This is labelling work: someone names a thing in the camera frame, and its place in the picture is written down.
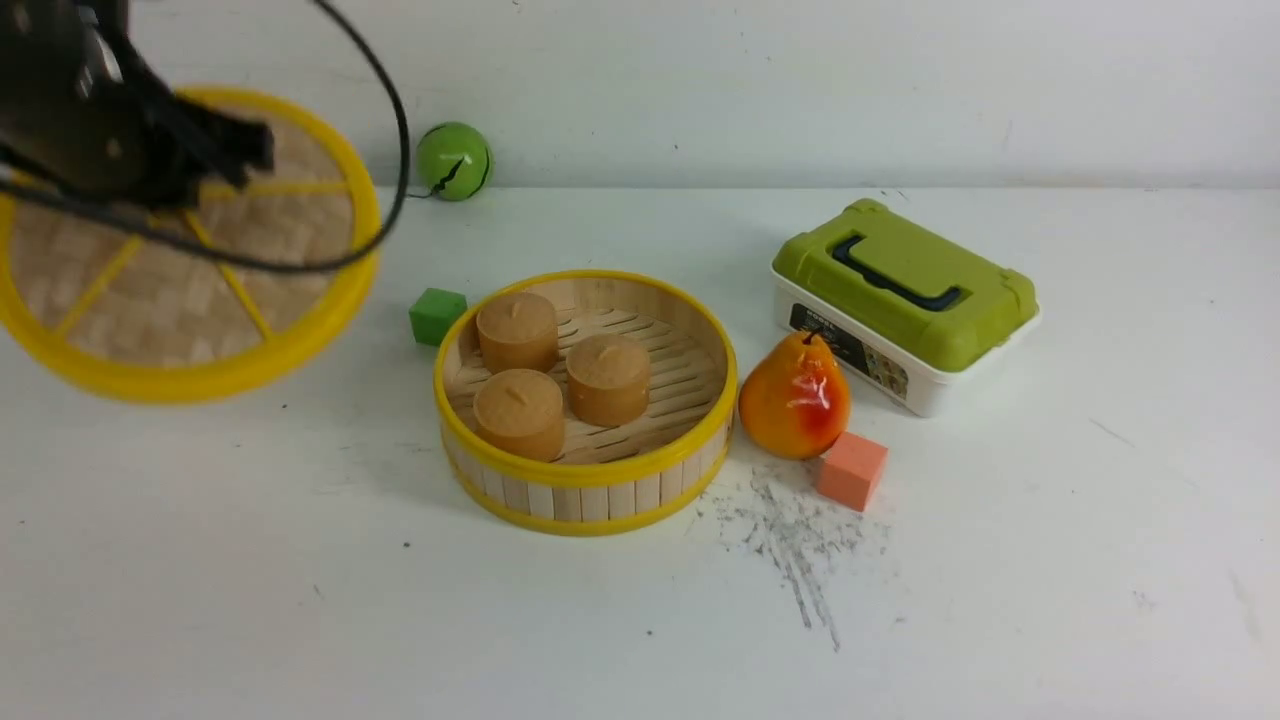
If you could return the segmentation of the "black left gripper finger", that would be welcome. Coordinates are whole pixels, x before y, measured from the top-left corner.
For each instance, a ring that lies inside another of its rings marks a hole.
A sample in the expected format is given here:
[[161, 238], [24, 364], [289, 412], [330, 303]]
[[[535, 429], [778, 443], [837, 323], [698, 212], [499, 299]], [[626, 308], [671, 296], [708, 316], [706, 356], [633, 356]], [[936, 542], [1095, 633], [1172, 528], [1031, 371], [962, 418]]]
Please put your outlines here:
[[173, 100], [174, 191], [196, 191], [209, 181], [237, 190], [256, 172], [275, 170], [275, 137], [264, 120], [250, 120], [179, 94]]

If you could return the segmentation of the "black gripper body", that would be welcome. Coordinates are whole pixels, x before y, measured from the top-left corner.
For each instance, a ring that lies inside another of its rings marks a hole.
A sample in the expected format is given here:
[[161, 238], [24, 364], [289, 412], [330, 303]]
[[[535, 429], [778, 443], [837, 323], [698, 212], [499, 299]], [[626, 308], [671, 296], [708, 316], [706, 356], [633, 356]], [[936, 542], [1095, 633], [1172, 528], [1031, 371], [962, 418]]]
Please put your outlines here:
[[63, 193], [148, 209], [195, 205], [186, 104], [131, 42], [128, 1], [5, 1], [3, 163]]

